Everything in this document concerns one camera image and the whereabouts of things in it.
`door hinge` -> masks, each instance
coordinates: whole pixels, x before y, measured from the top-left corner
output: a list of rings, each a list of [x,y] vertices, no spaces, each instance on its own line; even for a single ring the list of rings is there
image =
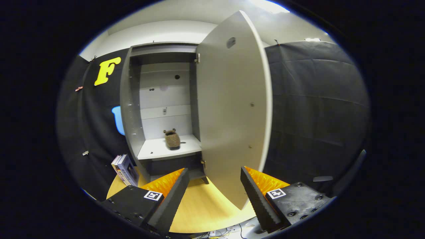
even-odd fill
[[[201,62],[201,53],[196,54],[195,62],[196,63],[200,63]]]
[[[205,168],[205,169],[207,168],[207,162],[206,162],[205,160],[201,159],[201,164],[203,164],[203,165],[204,165],[204,168]]]

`cabinet leg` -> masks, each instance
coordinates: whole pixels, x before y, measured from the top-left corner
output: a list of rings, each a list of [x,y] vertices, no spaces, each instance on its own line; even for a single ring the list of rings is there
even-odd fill
[[[205,184],[210,184],[210,182],[208,182],[207,177],[203,177],[203,178],[202,178],[202,181],[204,181],[204,183],[205,183]]]

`small basket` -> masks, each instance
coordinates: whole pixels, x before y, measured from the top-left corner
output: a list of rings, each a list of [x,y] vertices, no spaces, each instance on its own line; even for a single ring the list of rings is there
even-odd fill
[[[165,132],[165,142],[170,150],[177,150],[180,148],[180,137],[176,133],[176,130]]]

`letter f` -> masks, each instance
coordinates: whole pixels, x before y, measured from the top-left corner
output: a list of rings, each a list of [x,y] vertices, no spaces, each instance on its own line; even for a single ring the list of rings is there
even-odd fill
[[[108,78],[106,74],[110,76],[115,68],[115,64],[119,64],[120,62],[121,57],[117,57],[100,63],[99,75],[97,75],[97,80],[94,82],[94,85],[100,85],[107,82]]]

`ceiling light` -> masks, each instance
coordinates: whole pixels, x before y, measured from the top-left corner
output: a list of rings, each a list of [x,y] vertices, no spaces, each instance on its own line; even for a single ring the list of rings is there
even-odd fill
[[[269,2],[266,0],[250,0],[255,6],[262,8],[266,11],[269,11],[271,13],[279,13],[279,12],[289,12],[288,10],[286,10],[285,8],[283,8],[282,6],[273,3],[273,2]]]
[[[305,40],[308,42],[320,42],[319,38],[306,38]]]

